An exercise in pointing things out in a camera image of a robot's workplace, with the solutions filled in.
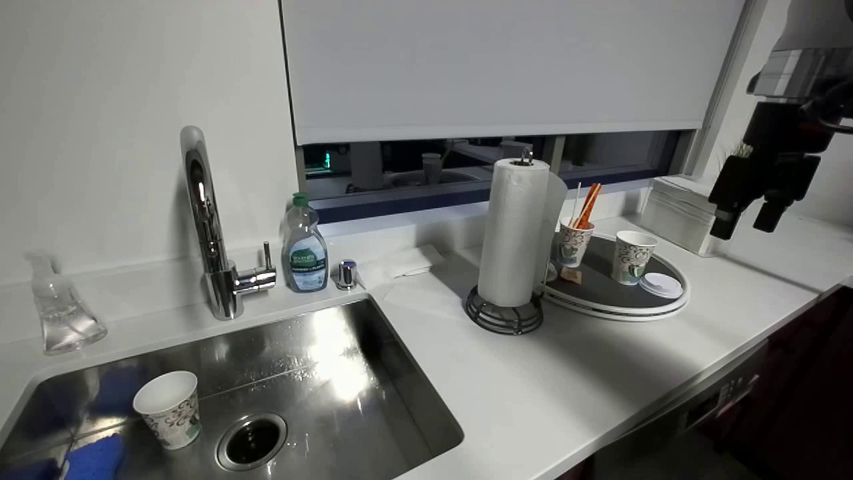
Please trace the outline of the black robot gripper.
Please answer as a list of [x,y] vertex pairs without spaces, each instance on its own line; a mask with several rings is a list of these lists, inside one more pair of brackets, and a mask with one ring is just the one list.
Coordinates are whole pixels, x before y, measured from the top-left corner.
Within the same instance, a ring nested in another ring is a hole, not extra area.
[[725,161],[713,188],[713,236],[730,240],[745,209],[758,198],[766,204],[754,226],[774,232],[790,204],[805,198],[829,140],[831,130],[797,105],[761,102],[738,149]]

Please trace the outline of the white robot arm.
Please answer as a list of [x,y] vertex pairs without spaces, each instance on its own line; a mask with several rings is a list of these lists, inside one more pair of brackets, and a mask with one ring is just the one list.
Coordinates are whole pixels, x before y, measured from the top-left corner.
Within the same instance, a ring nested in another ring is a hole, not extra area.
[[762,204],[754,226],[774,232],[805,198],[831,137],[853,130],[853,0],[791,0],[749,93],[758,97],[749,128],[710,192],[719,240],[734,238],[754,201]]

